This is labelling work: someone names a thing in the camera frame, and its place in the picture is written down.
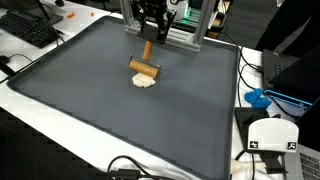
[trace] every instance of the white table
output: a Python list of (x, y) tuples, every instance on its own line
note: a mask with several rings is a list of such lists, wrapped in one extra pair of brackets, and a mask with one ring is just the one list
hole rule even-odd
[[(56, 10), (57, 14), (65, 17), (62, 22), (54, 25), (54, 27), (65, 34), (63, 37), (66, 40), (75, 36), (98, 18), (110, 15), (109, 12), (74, 4), (68, 1), (65, 1), (65, 6), (61, 9), (57, 9), (54, 6), (54, 0), (47, 0), (46, 2)], [(75, 17), (71, 19), (66, 18), (66, 16), (72, 12), (75, 13)], [(0, 15), (4, 13), (5, 10), (0, 9)], [(121, 18), (120, 14), (112, 14), (111, 16)], [(56, 43), (52, 43), (44, 49), (38, 49), (1, 30), (0, 34), (0, 55), (10, 56), (19, 53), (28, 56), (32, 60), (36, 60), (56, 47)], [(243, 52), (250, 63), (257, 65), (261, 64), (261, 52), (247, 48), (244, 48)], [(16, 56), (12, 58), (9, 66), (14, 70), (19, 70), (28, 63), (29, 62), (23, 57)], [(244, 70), (243, 76), (252, 86), (262, 86), (261, 75), (249, 67)], [(0, 72), (0, 81), (5, 78), (5, 74)], [(240, 94), (242, 97), (249, 91), (249, 88), (241, 84)], [(243, 98), (241, 101), (243, 106), (250, 106)], [(176, 179), (198, 179), (162, 159), (127, 144), (103, 131), (22, 96), (10, 90), (6, 83), (0, 84), (0, 106), (99, 169), (105, 170), (109, 162), (118, 155), (128, 155), (149, 167), (148, 171), (154, 175), (169, 176)], [(269, 112), (271, 114), (281, 113), (275, 106), (271, 106)], [(242, 149), (239, 131), (234, 122), (232, 157), (235, 157)], [(251, 156), (245, 154), (241, 160), (250, 162)], [(119, 160), (116, 161), (113, 167), (132, 168), (133, 165), (126, 160)], [(251, 174), (251, 170), (246, 170), (234, 175), (233, 179), (251, 179)], [(282, 175), (270, 176), (266, 175), (265, 172), (257, 171), (256, 179), (282, 179)]]

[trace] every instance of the blue object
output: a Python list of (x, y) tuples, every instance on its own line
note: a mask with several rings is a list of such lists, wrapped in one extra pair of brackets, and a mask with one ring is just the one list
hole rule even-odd
[(244, 98), (253, 108), (268, 108), (271, 105), (271, 101), (261, 97), (262, 93), (262, 89), (254, 89), (253, 92), (246, 93)]

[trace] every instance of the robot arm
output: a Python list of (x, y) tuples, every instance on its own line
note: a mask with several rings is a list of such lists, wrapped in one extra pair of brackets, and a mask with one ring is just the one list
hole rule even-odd
[[(138, 35), (151, 42), (165, 43), (176, 11), (168, 9), (166, 0), (131, 0), (130, 4), (133, 17), (141, 25)], [(148, 25), (147, 17), (153, 18), (158, 27)]]

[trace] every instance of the gray silicone mat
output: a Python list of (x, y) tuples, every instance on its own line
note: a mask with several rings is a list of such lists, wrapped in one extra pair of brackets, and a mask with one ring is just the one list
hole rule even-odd
[(237, 49), (209, 41), (199, 53), (155, 45), (160, 79), (140, 89), (128, 62), (145, 41), (119, 21), (101, 18), (8, 86), (201, 179), (228, 179)]

